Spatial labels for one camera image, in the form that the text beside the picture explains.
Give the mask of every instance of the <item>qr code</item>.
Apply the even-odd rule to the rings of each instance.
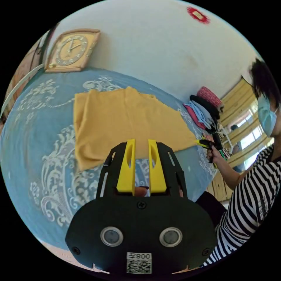
[[[149,274],[151,272],[151,260],[127,260],[127,273]]]

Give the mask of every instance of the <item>blue bed sheet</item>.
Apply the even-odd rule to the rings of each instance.
[[[74,157],[75,93],[127,86],[154,94],[180,111],[189,129],[201,138],[202,129],[195,125],[179,100],[143,81],[93,68],[77,73],[39,71],[8,116],[0,138],[0,160],[14,206],[40,240],[67,249],[64,238],[73,215],[96,196],[101,166],[79,172]],[[185,172],[188,197],[196,201],[216,170],[208,163],[202,147],[176,152],[176,156]],[[136,186],[148,185],[148,160],[137,160]]]

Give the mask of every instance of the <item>pink cloth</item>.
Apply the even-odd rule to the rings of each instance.
[[[206,87],[202,87],[197,92],[197,96],[205,99],[218,109],[223,108],[222,101],[211,90]]]
[[[185,105],[185,104],[184,104],[184,107],[186,108],[187,112],[188,112],[189,115],[191,116],[191,118],[192,118],[192,120],[194,121],[194,123],[195,123],[199,128],[201,128],[201,129],[203,129],[203,130],[206,130],[206,126],[205,126],[203,123],[201,123],[201,122],[198,121],[198,118],[197,118],[196,114],[194,113],[193,109],[192,109],[190,106]]]

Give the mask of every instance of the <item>folded clothes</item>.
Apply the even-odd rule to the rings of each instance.
[[[204,126],[208,129],[211,129],[211,125],[206,121],[204,114],[200,111],[200,109],[192,102],[184,103],[184,106],[189,106],[193,109],[198,122],[203,123]]]
[[[184,104],[184,107],[186,108],[187,112],[189,113],[189,115],[190,115],[190,117],[192,118],[192,120],[194,121],[194,123],[195,123],[199,128],[201,128],[201,129],[203,129],[203,130],[206,130],[205,125],[204,125],[203,123],[201,123],[201,122],[198,121],[198,118],[197,118],[196,114],[194,113],[193,109],[192,109],[190,106],[185,105],[185,104]]]
[[[200,105],[202,105],[203,107],[205,107],[214,120],[220,119],[220,113],[217,110],[217,108],[214,105],[212,105],[211,103],[209,103],[207,100],[203,99],[202,97],[198,97],[198,96],[194,96],[194,95],[190,96],[190,100],[195,101],[195,102],[199,103]]]
[[[197,103],[196,101],[192,101],[192,103],[199,108],[199,110],[203,113],[205,120],[210,124],[213,125],[214,119],[212,118],[211,114],[209,113],[209,111],[202,105],[200,105],[199,103]]]
[[[224,107],[222,101],[207,87],[201,87],[197,92],[197,96],[205,99],[214,107],[216,107],[219,111],[221,111]]]

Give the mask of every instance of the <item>label sticker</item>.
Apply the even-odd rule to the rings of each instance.
[[[127,273],[150,274],[152,273],[151,253],[127,253]]]

